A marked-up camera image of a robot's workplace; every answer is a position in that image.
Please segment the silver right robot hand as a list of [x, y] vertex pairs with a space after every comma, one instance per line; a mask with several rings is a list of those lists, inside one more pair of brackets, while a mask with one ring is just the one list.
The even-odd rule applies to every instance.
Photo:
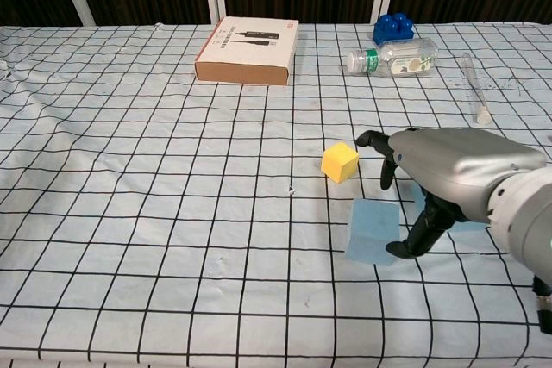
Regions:
[[407, 128], [391, 135], [367, 130], [355, 144], [383, 155], [382, 190], [398, 168], [421, 187], [424, 206], [407, 238], [386, 245], [401, 259], [426, 254], [457, 222], [489, 223], [491, 196], [500, 184], [546, 166], [536, 149], [478, 128]]

